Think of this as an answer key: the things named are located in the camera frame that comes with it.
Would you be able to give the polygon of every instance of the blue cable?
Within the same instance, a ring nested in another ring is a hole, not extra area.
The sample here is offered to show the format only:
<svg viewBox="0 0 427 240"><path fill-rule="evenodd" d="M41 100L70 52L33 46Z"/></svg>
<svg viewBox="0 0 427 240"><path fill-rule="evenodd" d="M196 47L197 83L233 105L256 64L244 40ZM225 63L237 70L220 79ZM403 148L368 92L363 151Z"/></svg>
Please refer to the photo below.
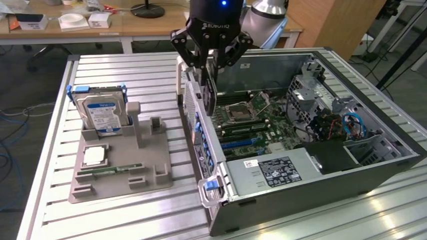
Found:
<svg viewBox="0 0 427 240"><path fill-rule="evenodd" d="M22 136L26 134L28 132L28 124L26 122L22 122L22 121L16 121L16 120L10 120L5 117L2 117L0 115L0 119L2 119L4 121L6 121L8 123L12 123L12 124L22 124L24 125L24 131L21 132L21 134L17 136L17 138L14 138L10 142L8 143L2 143L1 144L1 147L5 148L8 147L9 145L12 145L13 143L16 143L21 138ZM8 209L10 206L13 206L17 201L20 200L20 198L22 197L24 195L24 182L22 182L22 175L21 175L21 169L20 169L20 166L17 164L17 162L14 161L13 157L9 155L9 154L4 154L4 153L0 153L0 156L5 157L9 159L10 161L10 165L12 167L14 167L16 169L16 174L17 174L17 183L18 183L18 192L17 192L17 195L14 197L14 199L6 203L1 208L0 208L0 212L4 211L5 209Z"/></svg>
<svg viewBox="0 0 427 240"><path fill-rule="evenodd" d="M10 164L12 164L12 166L14 166L14 169L16 169L17 182L18 182L17 195L16 195L14 199L0 208L0 212L2 212L2 210L8 209L10 206L13 206L17 203L21 196L24 195L24 182L22 182L21 169L20 169L20 166L18 166L17 162L14 161L13 157L9 156L8 154L4 154L4 153L0 153L0 156L4 156L10 160Z"/></svg>
<svg viewBox="0 0 427 240"><path fill-rule="evenodd" d="M17 138L14 138L10 142L4 143L4 145L8 147L10 146L13 143L16 143L26 134L28 132L28 124L24 121L16 121L16 120L10 120L8 118L5 118L4 116L0 115L0 119L2 119L4 121L12 123L12 124L22 124L24 125L24 131L21 132L21 134L17 136Z"/></svg>
<svg viewBox="0 0 427 240"><path fill-rule="evenodd" d="M349 112L349 113L345 113L343 116L341 116L341 125L344 126L343 129L344 131L351 135L352 132L349 131L348 127L347 127L347 123L345 123L345 117L349 116L349 117L355 117L355 119L357 119L359 123L360 123L360 128L363 130L363 137L367 136L367 127L365 125L363 124L363 120L361 120L361 117L353 113L353 112Z"/></svg>

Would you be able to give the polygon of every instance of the metal workbench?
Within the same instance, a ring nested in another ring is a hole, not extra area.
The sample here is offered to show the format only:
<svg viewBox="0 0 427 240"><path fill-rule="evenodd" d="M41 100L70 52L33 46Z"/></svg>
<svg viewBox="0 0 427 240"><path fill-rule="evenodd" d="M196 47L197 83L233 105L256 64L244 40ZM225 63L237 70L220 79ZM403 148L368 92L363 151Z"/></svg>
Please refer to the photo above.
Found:
<svg viewBox="0 0 427 240"><path fill-rule="evenodd" d="M360 74L341 65L339 56L325 50L321 54L427 149L425 130L373 91ZM176 57L170 52L69 58L17 239L427 239L425 160L368 194L209 237L176 103ZM332 75L325 75L325 81L339 96L348 94ZM165 120L173 187L70 204L66 198L81 120L65 86L121 82L128 87L128 100L140 102L138 119L161 116Z"/></svg>

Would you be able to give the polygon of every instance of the wooden cabinet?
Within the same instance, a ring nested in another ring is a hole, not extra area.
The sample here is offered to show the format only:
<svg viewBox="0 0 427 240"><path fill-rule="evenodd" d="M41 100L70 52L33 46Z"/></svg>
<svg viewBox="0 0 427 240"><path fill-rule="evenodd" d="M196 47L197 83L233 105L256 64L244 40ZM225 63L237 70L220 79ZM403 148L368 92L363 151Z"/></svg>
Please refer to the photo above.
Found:
<svg viewBox="0 0 427 240"><path fill-rule="evenodd" d="M348 60L385 0L289 0L286 15L301 25L296 48L331 47Z"/></svg>

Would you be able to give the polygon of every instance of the blue cable on floor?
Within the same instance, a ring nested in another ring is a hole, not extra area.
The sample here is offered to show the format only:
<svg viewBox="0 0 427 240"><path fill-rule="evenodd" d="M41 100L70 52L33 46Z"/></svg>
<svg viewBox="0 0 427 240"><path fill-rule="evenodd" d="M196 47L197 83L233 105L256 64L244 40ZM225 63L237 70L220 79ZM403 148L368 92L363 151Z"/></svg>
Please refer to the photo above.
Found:
<svg viewBox="0 0 427 240"><path fill-rule="evenodd" d="M4 145L8 147L10 146L13 143L16 143L26 134L28 132L28 124L26 122L24 121L16 121L16 120L10 120L8 118L5 118L4 116L0 115L0 119L2 119L4 121L6 121L8 123L12 123L12 124L22 124L24 125L24 131L21 131L21 134L18 135L17 138L14 138L10 142L8 143L4 143Z"/></svg>
<svg viewBox="0 0 427 240"><path fill-rule="evenodd" d="M26 132L28 132L28 124L26 124L26 122L10 120L10 119L8 119L8 118L5 118L2 116L0 116L0 119L6 121L8 123L22 124L24 125L24 131L17 136L17 138L14 138L10 142L1 144L0 147L5 148L9 145L12 145L13 143L16 143L22 138L22 136L26 134ZM16 195L14 199L0 208L0 212L2 212L5 209L8 209L10 206L13 206L17 203L17 201L20 200L20 198L22 197L22 195L24 195L24 182L22 182L21 169L20 169L20 166L18 166L17 162L14 161L13 157L9 154L5 154L5 153L0 153L0 156L5 157L10 161L10 165L16 169L17 183L18 183L17 195Z"/></svg>
<svg viewBox="0 0 427 240"><path fill-rule="evenodd" d="M17 183L18 183L17 195L16 195L14 199L0 208L0 212L2 212L2 210L8 209L10 206L13 206L17 203L17 201L20 200L20 198L22 197L22 195L24 195L24 182L22 182L21 169L20 169L20 166L18 166L17 162L14 161L13 157L9 156L8 154L4 154L4 153L0 153L0 156L4 156L5 158L8 158L10 160L12 167L14 167L14 169L16 169Z"/></svg>

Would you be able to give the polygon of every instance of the hard drive label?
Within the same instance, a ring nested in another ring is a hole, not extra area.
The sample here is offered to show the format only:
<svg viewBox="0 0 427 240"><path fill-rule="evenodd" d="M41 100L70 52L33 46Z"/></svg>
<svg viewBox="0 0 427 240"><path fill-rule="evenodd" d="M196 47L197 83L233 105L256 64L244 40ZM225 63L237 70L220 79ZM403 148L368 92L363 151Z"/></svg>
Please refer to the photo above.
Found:
<svg viewBox="0 0 427 240"><path fill-rule="evenodd" d="M257 164L266 184L272 188L303 180L286 156L273 160L260 161Z"/></svg>
<svg viewBox="0 0 427 240"><path fill-rule="evenodd" d="M114 114L116 104L113 102L88 104L86 108L97 131L102 133L118 131L121 125L120 118Z"/></svg>

